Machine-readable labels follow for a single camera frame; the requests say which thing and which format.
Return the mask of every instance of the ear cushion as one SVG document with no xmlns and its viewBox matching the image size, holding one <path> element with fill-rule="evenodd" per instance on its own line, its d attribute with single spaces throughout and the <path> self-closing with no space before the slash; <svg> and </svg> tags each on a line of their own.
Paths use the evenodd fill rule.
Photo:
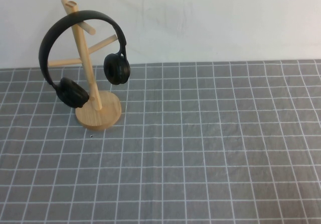
<svg viewBox="0 0 321 224">
<path fill-rule="evenodd" d="M 123 56 L 109 54 L 105 57 L 104 72 L 111 84 L 124 84 L 129 79 L 130 66 Z"/>
<path fill-rule="evenodd" d="M 82 107 L 88 100 L 88 93 L 74 81 L 63 77 L 56 89 L 58 98 L 69 107 Z"/>
</svg>

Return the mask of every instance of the white wall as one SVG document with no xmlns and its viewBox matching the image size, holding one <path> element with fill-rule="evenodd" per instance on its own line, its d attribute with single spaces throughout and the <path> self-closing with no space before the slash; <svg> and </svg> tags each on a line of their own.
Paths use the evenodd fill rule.
<svg viewBox="0 0 321 224">
<path fill-rule="evenodd" d="M 321 0 L 73 0 L 122 27 L 130 63 L 321 58 Z M 60 0 L 0 0 L 0 68 L 38 66 L 46 31 L 65 16 Z M 88 45 L 113 34 L 103 22 Z M 92 54 L 93 64 L 116 51 Z M 50 59 L 77 57 L 71 30 Z"/>
</svg>

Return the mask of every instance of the wooden headphone stand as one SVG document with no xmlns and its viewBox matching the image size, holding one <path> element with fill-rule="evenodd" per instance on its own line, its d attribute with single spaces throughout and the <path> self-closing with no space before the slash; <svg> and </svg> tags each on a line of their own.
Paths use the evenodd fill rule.
<svg viewBox="0 0 321 224">
<path fill-rule="evenodd" d="M 77 3 L 67 0 L 61 0 L 61 2 L 67 14 L 78 11 Z M 98 91 L 89 54 L 116 41 L 117 36 L 108 37 L 88 48 L 84 30 L 90 35 L 94 35 L 96 30 L 85 22 L 78 23 L 71 28 L 80 58 L 49 61 L 48 66 L 82 64 L 90 89 L 89 100 L 82 108 L 76 109 L 76 117 L 84 127 L 90 130 L 103 130 L 117 122 L 121 115 L 121 105 L 115 94 L 109 91 Z"/>
</svg>

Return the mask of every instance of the headphones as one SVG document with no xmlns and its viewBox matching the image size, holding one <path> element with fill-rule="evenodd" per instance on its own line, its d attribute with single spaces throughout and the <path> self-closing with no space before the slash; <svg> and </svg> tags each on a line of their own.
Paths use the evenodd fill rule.
<svg viewBox="0 0 321 224">
<path fill-rule="evenodd" d="M 46 33 L 39 49 L 39 64 L 45 80 L 55 89 L 58 98 L 69 107 L 82 107 L 88 100 L 88 93 L 74 81 L 63 77 L 56 85 L 48 71 L 49 52 L 58 37 L 69 27 L 85 20 L 97 19 L 111 24 L 117 34 L 120 49 L 109 54 L 104 60 L 104 73 L 111 84 L 126 83 L 130 76 L 130 65 L 126 57 L 126 39 L 120 26 L 109 16 L 97 11 L 78 11 L 71 13 L 56 22 Z"/>
</svg>

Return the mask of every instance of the gray grid mat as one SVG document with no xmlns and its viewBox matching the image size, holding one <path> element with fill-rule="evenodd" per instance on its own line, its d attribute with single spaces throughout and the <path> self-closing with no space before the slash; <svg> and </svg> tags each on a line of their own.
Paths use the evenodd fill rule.
<svg viewBox="0 0 321 224">
<path fill-rule="evenodd" d="M 321 223 L 320 60 L 95 71 L 122 101 L 104 132 L 38 69 L 0 70 L 0 223 Z"/>
</svg>

